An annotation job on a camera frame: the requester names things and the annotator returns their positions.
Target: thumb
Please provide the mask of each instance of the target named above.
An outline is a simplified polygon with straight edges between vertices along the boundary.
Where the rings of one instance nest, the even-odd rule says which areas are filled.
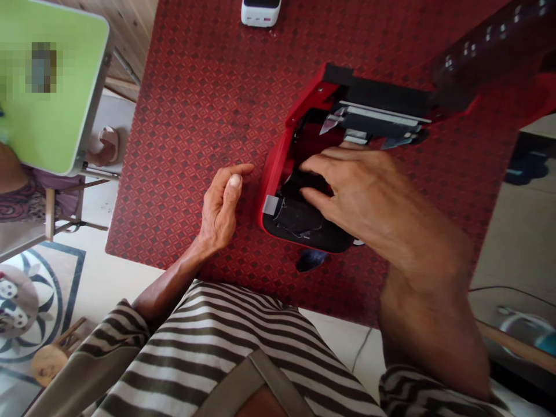
[[[232,174],[224,189],[222,211],[229,213],[235,212],[239,197],[242,195],[242,183],[243,179],[241,175]]]
[[[310,187],[301,188],[299,191],[309,204],[315,206],[323,216],[327,216],[327,213],[330,211],[330,205],[332,204],[329,196]]]

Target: table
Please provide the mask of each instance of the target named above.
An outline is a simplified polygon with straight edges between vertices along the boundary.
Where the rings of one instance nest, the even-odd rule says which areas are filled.
[[[0,140],[28,166],[77,175],[110,63],[110,27],[47,2],[3,0],[0,9]]]
[[[199,230],[216,170],[252,162],[235,238],[202,279],[375,326],[384,259],[353,247],[300,274],[302,248],[252,222],[266,155],[320,64],[431,89],[428,62],[505,1],[288,1],[271,30],[241,25],[240,3],[160,1],[106,251],[168,267]],[[487,87],[471,115],[436,125],[422,145],[392,151],[471,236],[475,260],[517,136],[522,90],[510,81]]]

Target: wooden stool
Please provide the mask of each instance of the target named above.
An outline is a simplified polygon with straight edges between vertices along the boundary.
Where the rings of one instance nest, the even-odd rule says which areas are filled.
[[[68,362],[70,355],[75,350],[72,347],[80,341],[80,338],[75,335],[75,331],[84,322],[85,318],[81,317],[54,343],[43,346],[35,353],[31,362],[31,371],[33,377],[43,387],[47,387]]]

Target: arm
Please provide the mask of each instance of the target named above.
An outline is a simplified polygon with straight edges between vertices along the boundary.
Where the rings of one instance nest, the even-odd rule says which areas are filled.
[[[469,239],[388,154],[343,146],[300,167],[323,175],[334,196],[301,191],[323,216],[390,262],[379,312],[386,364],[412,365],[489,399],[487,351],[467,300]]]
[[[230,242],[236,229],[236,206],[242,194],[242,175],[254,166],[241,164],[218,170],[203,204],[199,235],[185,253],[133,303],[133,309],[156,330],[170,316],[203,264]]]
[[[0,194],[9,193],[24,187],[27,176],[9,146],[0,142]]]

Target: left hand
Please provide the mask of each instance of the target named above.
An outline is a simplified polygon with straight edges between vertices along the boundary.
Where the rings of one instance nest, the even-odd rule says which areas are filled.
[[[195,243],[213,253],[225,248],[236,230],[236,206],[242,194],[243,175],[253,164],[220,168],[204,195],[203,222]]]

